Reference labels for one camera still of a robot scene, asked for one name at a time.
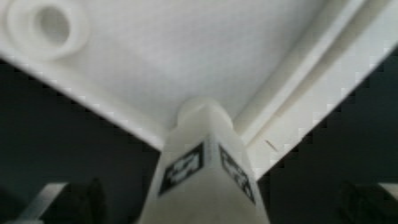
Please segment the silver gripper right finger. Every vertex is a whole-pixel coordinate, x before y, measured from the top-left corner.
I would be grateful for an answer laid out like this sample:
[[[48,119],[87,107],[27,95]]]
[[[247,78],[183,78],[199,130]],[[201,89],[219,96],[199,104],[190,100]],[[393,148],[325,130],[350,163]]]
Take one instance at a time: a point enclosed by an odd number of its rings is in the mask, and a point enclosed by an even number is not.
[[[391,195],[393,199],[398,200],[398,183],[379,182],[377,185]]]

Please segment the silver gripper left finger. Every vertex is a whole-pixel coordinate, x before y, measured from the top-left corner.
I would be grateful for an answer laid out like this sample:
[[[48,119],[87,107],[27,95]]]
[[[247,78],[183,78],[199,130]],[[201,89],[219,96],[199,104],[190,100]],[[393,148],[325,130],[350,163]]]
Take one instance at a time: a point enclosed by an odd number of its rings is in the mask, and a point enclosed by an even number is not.
[[[18,218],[11,221],[11,224],[45,224],[43,216],[68,185],[68,182],[55,182],[45,185]]]

